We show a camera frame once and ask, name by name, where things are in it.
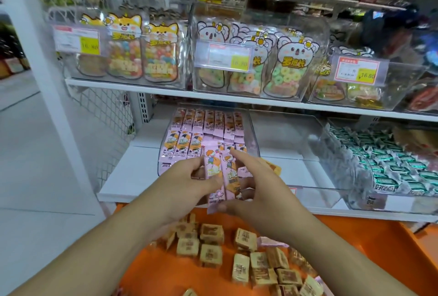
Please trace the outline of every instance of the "white shelf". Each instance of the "white shelf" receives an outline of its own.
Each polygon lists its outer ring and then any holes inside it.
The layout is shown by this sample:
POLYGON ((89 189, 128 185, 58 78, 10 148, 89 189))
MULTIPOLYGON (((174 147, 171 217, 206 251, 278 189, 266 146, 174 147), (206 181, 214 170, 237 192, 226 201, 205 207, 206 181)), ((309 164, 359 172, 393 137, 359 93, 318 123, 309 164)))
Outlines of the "white shelf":
POLYGON ((254 104, 254 105, 289 107, 289 108, 307 109, 307 110, 333 111, 333 112, 347 113, 354 115, 368 115, 375 117, 389 117, 389 118, 410 119, 416 121, 438 122, 438 116, 432 116, 432 115, 419 115, 419 114, 403 113, 396 111, 362 109, 362 108, 342 107, 342 106, 333 106, 333 105, 318 105, 318 104, 303 103, 303 102, 262 99, 259 97, 246 97, 246 96, 215 94, 215 93, 207 93, 207 92, 204 93, 204 92, 183 91, 178 89, 140 86, 130 83, 110 83, 110 82, 83 80, 83 79, 66 79, 66 83, 68 85, 73 85, 73 86, 118 89, 118 90, 130 91, 130 92, 170 95, 174 97, 190 97, 195 99, 238 102, 238 103, 254 104))
POLYGON ((39 92, 32 71, 25 71, 0 80, 0 111, 39 92))
MULTIPOLYGON (((139 130, 97 194, 100 201, 129 203, 158 178, 159 148, 174 109, 175 106, 156 106, 152 120, 139 130)), ((311 117, 299 117, 299 122, 292 123, 281 114, 272 118, 264 113, 251 112, 260 155, 282 167, 282 179, 289 186, 298 187, 298 198, 312 213, 400 221, 438 221, 438 217, 433 215, 348 209, 318 157, 307 144, 312 134, 311 123, 315 121, 311 117), (275 137, 270 135, 273 128, 277 131, 275 137)))

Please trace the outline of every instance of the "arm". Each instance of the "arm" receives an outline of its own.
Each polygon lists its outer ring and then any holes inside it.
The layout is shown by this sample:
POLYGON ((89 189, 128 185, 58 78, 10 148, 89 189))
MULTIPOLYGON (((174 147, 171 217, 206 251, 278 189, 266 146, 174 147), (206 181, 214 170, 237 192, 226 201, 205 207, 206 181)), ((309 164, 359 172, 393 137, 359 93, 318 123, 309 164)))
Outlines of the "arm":
POLYGON ((131 204, 86 233, 10 296, 111 295, 141 249, 222 186, 222 177, 191 179, 201 163, 201 158, 193 158, 174 164, 131 204))
POLYGON ((296 248, 336 296, 415 296, 314 217, 263 160, 231 152, 253 175, 241 184, 244 198, 253 200, 226 201, 219 205, 220 211, 237 215, 262 235, 296 248))

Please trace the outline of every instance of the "tiled floor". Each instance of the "tiled floor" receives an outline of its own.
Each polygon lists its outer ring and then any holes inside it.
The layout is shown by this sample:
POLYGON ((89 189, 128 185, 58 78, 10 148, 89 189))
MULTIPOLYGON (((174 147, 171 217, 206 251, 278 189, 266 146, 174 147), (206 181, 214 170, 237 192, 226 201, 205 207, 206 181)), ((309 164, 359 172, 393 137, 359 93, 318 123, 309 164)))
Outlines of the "tiled floor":
POLYGON ((41 94, 0 112, 0 296, 100 222, 41 94))

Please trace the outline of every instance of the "yellow price label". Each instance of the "yellow price label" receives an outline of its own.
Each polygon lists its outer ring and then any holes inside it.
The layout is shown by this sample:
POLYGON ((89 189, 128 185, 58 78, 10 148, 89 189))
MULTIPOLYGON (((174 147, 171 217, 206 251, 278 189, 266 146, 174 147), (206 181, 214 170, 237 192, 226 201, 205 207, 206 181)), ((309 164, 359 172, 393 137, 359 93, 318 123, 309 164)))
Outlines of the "yellow price label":
POLYGON ((374 82, 376 81, 376 70, 359 68, 356 76, 356 81, 358 83, 374 84, 374 82))
POLYGON ((249 56, 233 55, 231 57, 231 68, 247 72, 249 70, 249 56))
POLYGON ((81 53, 100 55, 99 39, 93 37, 80 37, 81 53))

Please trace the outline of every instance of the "price tag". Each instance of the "price tag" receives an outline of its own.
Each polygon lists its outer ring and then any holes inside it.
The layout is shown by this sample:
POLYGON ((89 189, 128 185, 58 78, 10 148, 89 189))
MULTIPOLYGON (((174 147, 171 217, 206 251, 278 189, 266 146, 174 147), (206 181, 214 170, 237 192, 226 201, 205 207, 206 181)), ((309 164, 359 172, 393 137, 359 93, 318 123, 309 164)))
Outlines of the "price tag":
POLYGON ((57 51, 100 55, 99 31, 95 29, 53 26, 53 38, 57 51))
POLYGON ((381 86, 385 84, 389 61, 336 55, 332 64, 337 64, 336 81, 381 86))

